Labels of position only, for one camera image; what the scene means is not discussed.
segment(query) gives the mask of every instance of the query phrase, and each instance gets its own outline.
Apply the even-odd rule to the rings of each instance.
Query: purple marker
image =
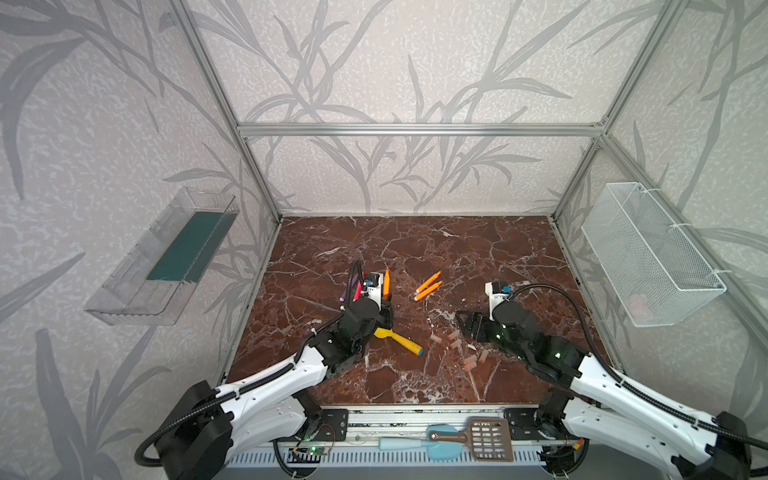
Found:
[[[357,274],[355,274],[355,276],[352,277],[352,282],[350,285],[354,285],[355,283],[357,283]],[[344,293],[342,293],[341,296],[339,297],[340,302],[343,302],[344,300],[346,300],[346,288],[344,289]]]

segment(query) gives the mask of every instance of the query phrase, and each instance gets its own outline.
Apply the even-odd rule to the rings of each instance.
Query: teal mat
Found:
[[[195,212],[149,272],[147,280],[200,282],[235,216],[224,212]]]

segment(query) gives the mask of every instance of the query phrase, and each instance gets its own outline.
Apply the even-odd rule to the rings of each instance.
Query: blue handle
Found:
[[[382,437],[379,439],[379,450],[407,450],[417,449],[427,443],[420,439],[401,439],[397,437]]]

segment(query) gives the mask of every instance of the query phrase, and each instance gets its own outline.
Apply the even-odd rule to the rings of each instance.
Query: transparent plastic bin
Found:
[[[240,212],[234,200],[179,190],[85,311],[110,325],[174,325]]]
[[[674,325],[726,291],[642,184],[606,184],[581,229],[635,326]]]

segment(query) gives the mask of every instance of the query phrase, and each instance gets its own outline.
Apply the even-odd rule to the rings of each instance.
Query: mesh basket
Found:
[[[581,229],[635,326],[674,325],[726,290],[642,184],[606,184]]]

